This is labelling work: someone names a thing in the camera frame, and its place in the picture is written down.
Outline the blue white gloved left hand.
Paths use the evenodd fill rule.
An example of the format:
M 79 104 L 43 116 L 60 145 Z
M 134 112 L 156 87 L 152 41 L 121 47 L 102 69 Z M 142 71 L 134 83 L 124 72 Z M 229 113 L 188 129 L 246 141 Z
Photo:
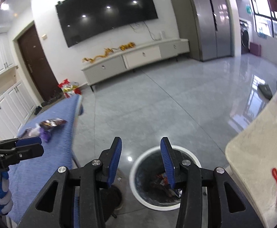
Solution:
M 9 174 L 0 172 L 0 216 L 7 215 L 13 207 L 12 193 L 9 190 Z

